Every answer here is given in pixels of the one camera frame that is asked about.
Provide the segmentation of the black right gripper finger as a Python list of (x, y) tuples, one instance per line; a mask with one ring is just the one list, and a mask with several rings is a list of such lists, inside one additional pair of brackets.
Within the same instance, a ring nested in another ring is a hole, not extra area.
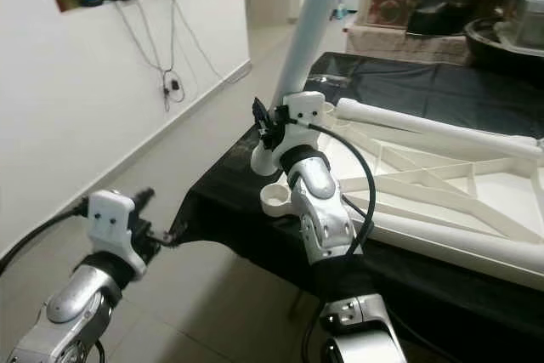
[(255, 127), (264, 148), (275, 148), (275, 119), (258, 98), (253, 99), (252, 115), (255, 118)]

